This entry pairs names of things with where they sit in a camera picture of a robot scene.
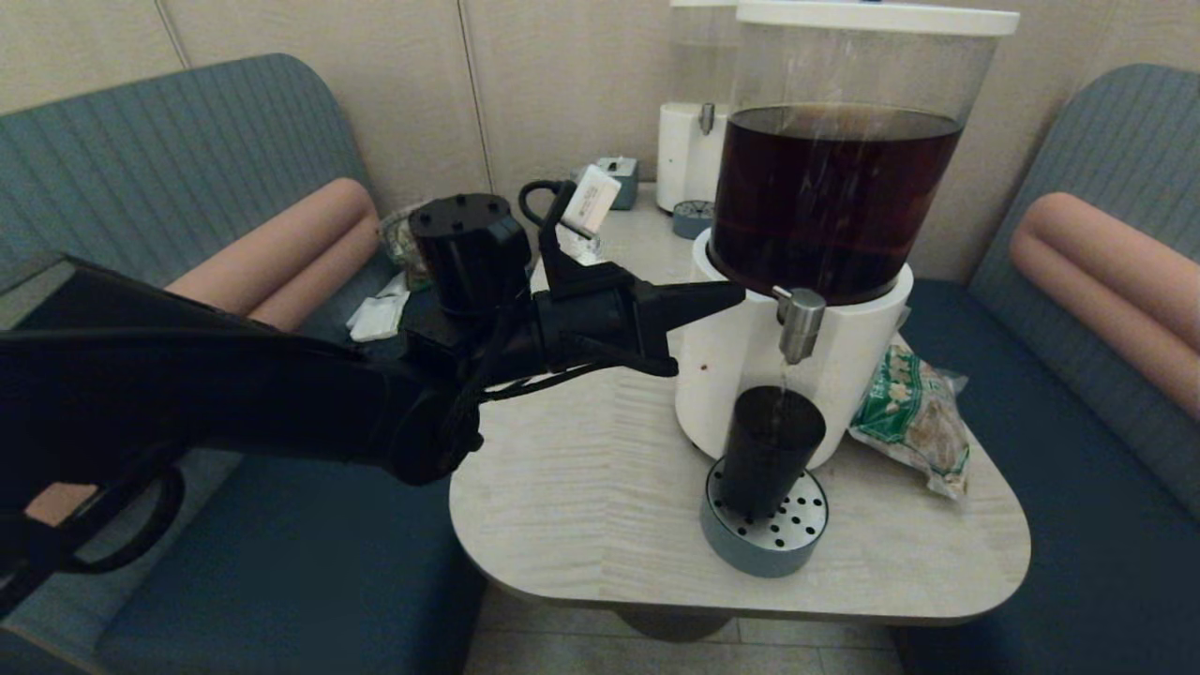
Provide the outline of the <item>metal dispenser tap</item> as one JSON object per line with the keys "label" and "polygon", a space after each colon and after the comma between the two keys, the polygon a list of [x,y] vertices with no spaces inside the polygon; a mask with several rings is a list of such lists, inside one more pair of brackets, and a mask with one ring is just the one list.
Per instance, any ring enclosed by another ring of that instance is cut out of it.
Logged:
{"label": "metal dispenser tap", "polygon": [[814,353],[826,312],[826,299],[811,288],[772,287],[776,321],[781,324],[779,350],[785,363],[798,365]]}

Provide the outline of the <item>black plastic cup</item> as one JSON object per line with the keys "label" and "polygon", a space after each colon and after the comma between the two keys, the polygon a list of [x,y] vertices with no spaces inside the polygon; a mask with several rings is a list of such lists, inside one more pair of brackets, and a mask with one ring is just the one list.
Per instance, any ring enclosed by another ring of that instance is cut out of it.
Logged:
{"label": "black plastic cup", "polygon": [[827,432],[809,398],[780,387],[754,387],[734,402],[719,495],[738,516],[764,518],[805,471]]}

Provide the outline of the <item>small blue drip tray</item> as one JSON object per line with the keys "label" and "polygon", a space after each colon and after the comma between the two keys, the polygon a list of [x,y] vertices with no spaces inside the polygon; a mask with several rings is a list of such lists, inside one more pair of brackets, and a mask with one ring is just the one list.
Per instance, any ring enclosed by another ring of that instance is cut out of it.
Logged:
{"label": "small blue drip tray", "polygon": [[695,240],[714,222],[715,205],[710,201],[682,201],[672,209],[672,233]]}

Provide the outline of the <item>large dark tea dispenser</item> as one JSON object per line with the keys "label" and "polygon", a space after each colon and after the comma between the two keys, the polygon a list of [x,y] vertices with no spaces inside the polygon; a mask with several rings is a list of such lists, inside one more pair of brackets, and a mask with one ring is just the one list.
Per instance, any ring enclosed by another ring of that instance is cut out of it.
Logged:
{"label": "large dark tea dispenser", "polygon": [[[824,416],[836,450],[908,304],[911,253],[1016,11],[905,0],[739,0],[712,226],[694,281],[745,299],[686,325],[674,410],[724,455],[742,392],[780,387]],[[779,350],[772,287],[827,307],[814,353]]]}

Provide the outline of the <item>blue tissue box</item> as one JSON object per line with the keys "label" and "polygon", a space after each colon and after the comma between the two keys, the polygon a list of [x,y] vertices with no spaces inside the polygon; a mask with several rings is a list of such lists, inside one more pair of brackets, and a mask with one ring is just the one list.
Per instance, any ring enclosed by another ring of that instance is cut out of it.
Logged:
{"label": "blue tissue box", "polygon": [[619,192],[611,209],[613,211],[632,210],[638,199],[638,159],[600,157],[595,165],[619,184]]}

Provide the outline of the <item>clear liquid dispenser white base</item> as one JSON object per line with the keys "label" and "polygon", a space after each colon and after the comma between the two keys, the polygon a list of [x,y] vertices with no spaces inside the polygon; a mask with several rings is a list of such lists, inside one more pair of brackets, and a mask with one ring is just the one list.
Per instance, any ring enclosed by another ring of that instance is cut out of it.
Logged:
{"label": "clear liquid dispenser white base", "polygon": [[715,201],[736,68],[738,0],[668,1],[668,96],[659,112],[656,205]]}

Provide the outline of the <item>dark printed snack bag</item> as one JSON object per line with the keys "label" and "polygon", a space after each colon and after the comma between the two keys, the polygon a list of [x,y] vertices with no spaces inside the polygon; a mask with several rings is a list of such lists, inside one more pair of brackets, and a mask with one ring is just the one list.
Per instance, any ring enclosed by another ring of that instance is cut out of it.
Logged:
{"label": "dark printed snack bag", "polygon": [[382,249],[404,274],[407,288],[413,292],[431,287],[428,265],[412,232],[412,216],[425,204],[416,203],[390,213],[379,225]]}

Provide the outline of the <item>white napkin packet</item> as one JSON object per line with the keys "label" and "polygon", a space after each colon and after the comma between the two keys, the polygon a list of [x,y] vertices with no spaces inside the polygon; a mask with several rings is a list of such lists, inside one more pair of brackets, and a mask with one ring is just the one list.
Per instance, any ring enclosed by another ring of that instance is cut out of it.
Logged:
{"label": "white napkin packet", "polygon": [[377,294],[366,298],[346,323],[352,341],[365,344],[398,335],[409,294],[407,275],[401,271]]}

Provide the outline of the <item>round blue perforated drip tray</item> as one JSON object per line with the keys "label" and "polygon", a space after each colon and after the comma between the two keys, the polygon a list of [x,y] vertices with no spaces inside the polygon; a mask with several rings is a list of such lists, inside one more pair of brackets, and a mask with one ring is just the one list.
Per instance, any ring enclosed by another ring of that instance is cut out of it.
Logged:
{"label": "round blue perforated drip tray", "polygon": [[767,516],[743,516],[721,496],[725,461],[716,460],[704,480],[698,524],[712,551],[750,577],[776,579],[806,565],[829,524],[824,488],[810,472]]}

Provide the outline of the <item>green white snack bag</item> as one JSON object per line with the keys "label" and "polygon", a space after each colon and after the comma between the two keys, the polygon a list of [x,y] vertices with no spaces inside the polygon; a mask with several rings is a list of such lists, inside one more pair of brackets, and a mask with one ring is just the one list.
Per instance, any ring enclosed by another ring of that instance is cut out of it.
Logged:
{"label": "green white snack bag", "polygon": [[952,500],[968,492],[972,440],[956,398],[968,376],[932,368],[904,344],[878,362],[848,436],[924,474],[926,488]]}

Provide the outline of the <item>blue upholstered bench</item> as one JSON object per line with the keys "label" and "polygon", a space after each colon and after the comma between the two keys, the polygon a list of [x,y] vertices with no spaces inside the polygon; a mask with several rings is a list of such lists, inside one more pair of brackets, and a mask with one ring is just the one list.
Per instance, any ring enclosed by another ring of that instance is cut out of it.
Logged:
{"label": "blue upholstered bench", "polygon": [[[0,118],[0,271],[64,249],[163,286],[338,178],[371,184],[334,94],[250,56]],[[193,450],[163,540],[60,574],[0,620],[0,675],[461,675],[486,583],[449,483]]]}
{"label": "blue upholstered bench", "polygon": [[1031,562],[980,619],[894,627],[906,675],[1200,675],[1200,422],[1009,261],[1054,192],[1200,263],[1200,72],[1134,64],[1086,85],[971,282],[916,282],[902,335],[968,376],[956,404],[1022,504]]}

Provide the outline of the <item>table pedestal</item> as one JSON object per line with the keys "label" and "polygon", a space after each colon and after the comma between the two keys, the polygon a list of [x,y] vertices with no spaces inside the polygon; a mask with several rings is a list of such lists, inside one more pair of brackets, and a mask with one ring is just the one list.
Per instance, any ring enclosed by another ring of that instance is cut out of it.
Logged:
{"label": "table pedestal", "polygon": [[614,615],[642,637],[665,643],[698,643],[716,637],[736,621],[712,614],[618,610]]}

